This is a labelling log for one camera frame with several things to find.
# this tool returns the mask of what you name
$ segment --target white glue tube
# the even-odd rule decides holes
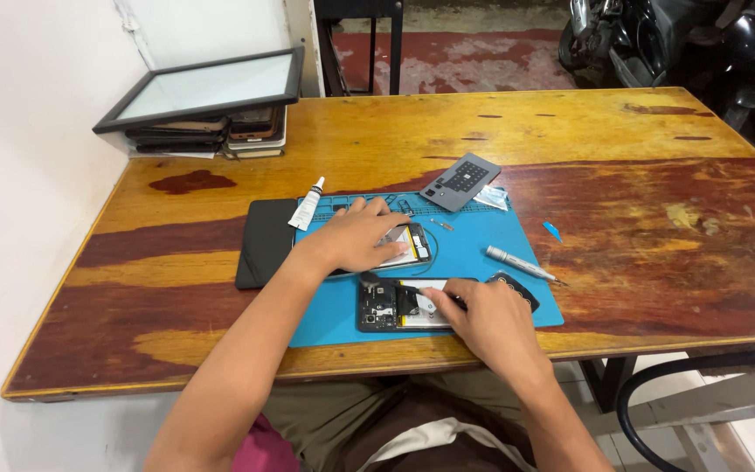
[[[316,211],[316,204],[320,202],[322,196],[322,184],[325,183],[325,177],[320,177],[320,181],[316,182],[316,185],[310,188],[308,194],[305,195],[305,199],[302,200],[302,204],[296,209],[296,213],[293,213],[293,217],[287,223],[290,226],[295,226],[302,231],[308,230],[310,220],[314,217]]]

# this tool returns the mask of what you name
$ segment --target red painted floor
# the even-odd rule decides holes
[[[402,95],[467,91],[563,90],[577,88],[558,63],[561,31],[404,33]],[[368,33],[333,37],[351,88],[368,85]],[[389,34],[377,35],[375,95],[389,91]]]

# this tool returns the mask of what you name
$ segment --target wood grain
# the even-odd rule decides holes
[[[686,91],[305,99],[282,158],[131,160],[3,387],[10,400],[178,390],[257,291],[232,280],[249,202],[416,191],[503,166],[565,324],[553,359],[755,344],[755,149]],[[542,226],[551,221],[559,243]],[[454,337],[290,349],[282,381],[469,368]]]

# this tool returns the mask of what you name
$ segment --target gray plate with holes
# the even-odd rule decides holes
[[[500,166],[468,153],[420,191],[419,195],[442,208],[457,212],[499,173]]]

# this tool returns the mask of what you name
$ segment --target lap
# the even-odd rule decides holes
[[[304,382],[273,387],[262,413],[314,470],[334,464],[339,449],[409,383],[434,387],[522,424],[518,397],[491,370],[410,375],[391,387],[377,379]]]

